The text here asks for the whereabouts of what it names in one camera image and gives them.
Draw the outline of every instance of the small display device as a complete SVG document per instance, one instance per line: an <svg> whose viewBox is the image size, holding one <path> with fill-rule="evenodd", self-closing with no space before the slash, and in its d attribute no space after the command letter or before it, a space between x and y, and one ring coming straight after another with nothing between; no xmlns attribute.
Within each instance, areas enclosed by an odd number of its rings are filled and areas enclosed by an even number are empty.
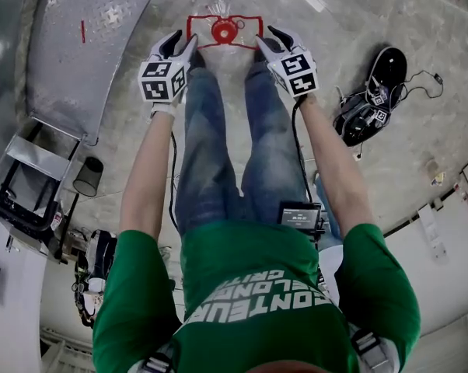
<svg viewBox="0 0 468 373"><path fill-rule="evenodd" d="M315 235L319 230L321 207L320 203L281 202L278 224Z"/></svg>

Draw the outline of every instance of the jeans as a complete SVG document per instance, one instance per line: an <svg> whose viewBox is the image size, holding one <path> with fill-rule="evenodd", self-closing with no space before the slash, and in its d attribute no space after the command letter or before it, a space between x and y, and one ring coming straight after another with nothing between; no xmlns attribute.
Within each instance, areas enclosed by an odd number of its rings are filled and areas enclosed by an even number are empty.
<svg viewBox="0 0 468 373"><path fill-rule="evenodd" d="M277 224L282 201L306 202L299 154L291 119L265 63L253 64L245 80L252 140L241 183L243 197L227 153L225 114L215 76L205 68L190 73L186 98L186 148L176 196L179 233L221 220ZM323 246L340 242L320 179L317 194L329 217Z"/></svg>

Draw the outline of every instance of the white lettering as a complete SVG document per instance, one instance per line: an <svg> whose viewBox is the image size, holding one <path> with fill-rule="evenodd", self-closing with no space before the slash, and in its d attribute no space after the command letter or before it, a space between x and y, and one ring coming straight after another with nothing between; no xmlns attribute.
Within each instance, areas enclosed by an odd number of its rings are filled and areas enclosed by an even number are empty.
<svg viewBox="0 0 468 373"><path fill-rule="evenodd" d="M240 284L240 283L241 283L241 278L240 277L235 277L234 279L232 279L229 282L228 286L233 286L235 284Z"/></svg>
<svg viewBox="0 0 468 373"><path fill-rule="evenodd" d="M274 281L275 279L281 279L284 276L283 270L272 270L268 273L267 280Z"/></svg>
<svg viewBox="0 0 468 373"><path fill-rule="evenodd" d="M217 311L220 311L220 316L218 317L218 321L220 323L227 322L227 316L229 315L229 310L231 308L231 304L229 302L216 302L211 305L210 313L206 318L207 322L213 322L216 319Z"/></svg>
<svg viewBox="0 0 468 373"><path fill-rule="evenodd" d="M313 304L315 306L318 306L318 305L322 305L322 304L330 304L330 301L325 298L324 296L316 296L314 299L313 299Z"/></svg>
<svg viewBox="0 0 468 373"><path fill-rule="evenodd" d="M309 287L300 282L300 281L293 281L293 291L297 291L297 290L309 290Z"/></svg>
<svg viewBox="0 0 468 373"><path fill-rule="evenodd" d="M272 282L257 282L253 288L253 295L261 295L271 291Z"/></svg>
<svg viewBox="0 0 468 373"><path fill-rule="evenodd" d="M253 290L253 284L249 283L245 286L238 284L234 289L234 295L232 299L236 300L237 298L249 297L251 296L251 291Z"/></svg>
<svg viewBox="0 0 468 373"><path fill-rule="evenodd" d="M210 305L211 304L205 304L205 305L201 305L197 307L196 310L193 312L193 315L191 315L188 318L187 322L188 323L203 322L204 317L206 316L206 314L208 313L208 310L210 309Z"/></svg>
<svg viewBox="0 0 468 373"><path fill-rule="evenodd" d="M215 288L214 291L220 290L221 288L223 288L224 286L226 286L228 282L229 282L229 281L224 281L224 282L222 282L219 286L217 286L217 287Z"/></svg>
<svg viewBox="0 0 468 373"><path fill-rule="evenodd" d="M290 309L291 308L291 293L284 295L284 299L281 300L281 295L274 295L272 298L271 312L276 309Z"/></svg>
<svg viewBox="0 0 468 373"><path fill-rule="evenodd" d="M255 304L255 308L250 311L250 318L255 315L259 314L266 314L268 311L268 307L264 307L265 296L261 295L257 297L257 303Z"/></svg>
<svg viewBox="0 0 468 373"><path fill-rule="evenodd" d="M250 309L250 300L242 300L240 302L232 303L231 314L229 315L229 322L236 322L244 320L248 317L248 310Z"/></svg>
<svg viewBox="0 0 468 373"><path fill-rule="evenodd" d="M216 292L214 300L230 300L232 297L232 292L234 291L234 286L229 286L228 288L220 289Z"/></svg>
<svg viewBox="0 0 468 373"><path fill-rule="evenodd" d="M258 281L266 281L267 280L268 271L259 272L258 274L253 274L250 279L250 282L258 282Z"/></svg>
<svg viewBox="0 0 468 373"><path fill-rule="evenodd" d="M293 309L308 308L312 306L312 293L309 291L298 291L293 294Z"/></svg>
<svg viewBox="0 0 468 373"><path fill-rule="evenodd" d="M289 291L289 289L291 288L291 281L289 279L279 279L278 281L274 282L274 284L280 283L284 285L284 291Z"/></svg>
<svg viewBox="0 0 468 373"><path fill-rule="evenodd" d="M210 302L213 300L213 297L215 297L215 295L217 294L216 291L214 291L213 293L211 293L208 297L206 297L206 299L203 301L202 304L204 304L205 302Z"/></svg>

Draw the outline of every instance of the gray floor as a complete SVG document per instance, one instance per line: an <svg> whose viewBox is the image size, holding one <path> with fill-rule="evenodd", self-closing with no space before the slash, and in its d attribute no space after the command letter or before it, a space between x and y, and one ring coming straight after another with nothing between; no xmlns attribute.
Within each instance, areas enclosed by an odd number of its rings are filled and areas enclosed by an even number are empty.
<svg viewBox="0 0 468 373"><path fill-rule="evenodd" d="M78 162L80 167L84 155L95 155L103 161L105 170L97 197L79 201L74 217L77 226L117 230L121 193L148 126L149 108L141 101L136 82L139 64L154 42L172 30L184 29L187 16L201 12L211 1L152 0L111 89L100 142L85 149ZM421 90L413 92L395 112L387 129L363 145L360 166L383 230L392 228L454 184L468 163L468 0L227 1L232 5L232 14L262 15L265 24L287 27L301 35L316 60L318 97L329 117L337 109L335 86L344 92L360 86L371 53L378 45L392 44L405 53L409 77L426 69L444 78L441 98L430 100ZM220 59L221 52L230 54ZM209 51L206 58L221 83L229 152L236 174L241 176L250 155L242 93L250 52ZM429 77L420 76L415 85L424 85L433 94L438 92ZM284 96L284 101L289 108L291 100ZM301 120L298 129L303 154L311 159ZM179 172L183 154L182 112L174 131L179 144ZM425 163L432 158L447 174L441 187L431 187L425 172ZM308 172L314 169L315 163L310 162ZM177 262L180 243L167 214L161 240L173 246L171 260Z"/></svg>

